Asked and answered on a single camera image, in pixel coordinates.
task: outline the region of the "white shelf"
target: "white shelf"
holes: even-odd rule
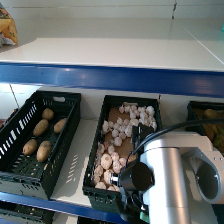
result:
[[[82,186],[97,123],[80,120],[51,199],[91,207],[89,198],[83,195]]]
[[[0,49],[0,62],[224,71],[221,51],[212,54],[172,19],[15,22],[19,44]]]

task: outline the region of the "blue shelf edge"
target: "blue shelf edge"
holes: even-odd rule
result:
[[[89,207],[68,204],[53,200],[47,201],[38,198],[32,198],[23,195],[14,195],[4,192],[0,192],[0,200],[5,202],[27,205],[31,207],[42,208],[60,213],[82,216],[101,221],[113,222],[118,224],[127,224],[127,222],[122,220],[118,214],[102,212],[98,210],[93,210],[92,208]]]
[[[0,82],[224,97],[224,72],[215,71],[0,63]]]

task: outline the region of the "black cable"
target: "black cable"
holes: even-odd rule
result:
[[[136,152],[141,149],[145,143],[153,140],[154,138],[157,138],[160,135],[163,135],[167,132],[173,131],[174,129],[177,128],[184,128],[184,127],[191,127],[191,126],[199,126],[202,124],[215,124],[215,123],[223,123],[224,122],[224,118],[218,118],[218,119],[204,119],[204,120],[193,120],[193,121],[186,121],[183,123],[178,123],[172,126],[169,126],[167,128],[164,128],[154,134],[150,134],[148,135],[132,152],[133,155],[136,154]]]
[[[125,163],[125,167],[124,167],[125,169],[126,169],[126,167],[128,165],[128,159],[129,159],[131,154],[132,154],[132,151],[130,151],[129,154],[128,154],[128,157],[127,157],[127,160],[126,160],[126,163]]]

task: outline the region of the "shelf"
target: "shelf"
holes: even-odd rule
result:
[[[222,98],[222,48],[184,21],[16,19],[19,44],[0,49],[0,82]]]

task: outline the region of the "white surface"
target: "white surface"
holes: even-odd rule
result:
[[[83,195],[82,186],[97,123],[80,120],[51,199],[91,207],[89,198]]]
[[[33,19],[16,25],[19,44],[0,49],[0,62],[224,71],[171,19]]]
[[[177,19],[202,46],[206,47],[224,64],[224,5],[221,6],[223,19]]]
[[[77,221],[77,216],[55,212],[52,224],[76,224]]]

